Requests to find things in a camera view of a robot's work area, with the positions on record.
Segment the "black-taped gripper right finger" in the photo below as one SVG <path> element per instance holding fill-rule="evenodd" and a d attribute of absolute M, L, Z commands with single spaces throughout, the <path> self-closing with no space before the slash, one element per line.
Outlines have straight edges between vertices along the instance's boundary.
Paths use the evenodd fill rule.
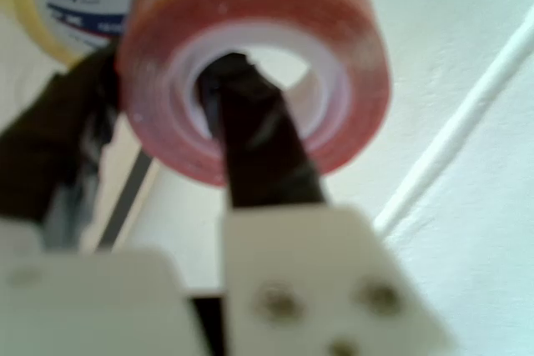
<path fill-rule="evenodd" d="M 329 204 L 282 92 L 241 53 L 203 72 L 224 154 L 230 355 L 452 355 L 456 344 L 365 215 Z"/>

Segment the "black-taped gripper left finger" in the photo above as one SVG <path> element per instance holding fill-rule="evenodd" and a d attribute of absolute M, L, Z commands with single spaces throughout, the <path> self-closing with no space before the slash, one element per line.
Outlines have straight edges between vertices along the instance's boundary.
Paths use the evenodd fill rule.
<path fill-rule="evenodd" d="M 206 355 L 160 253 L 81 254 L 119 114 L 115 48 L 66 73 L 1 134 L 1 352 Z"/>

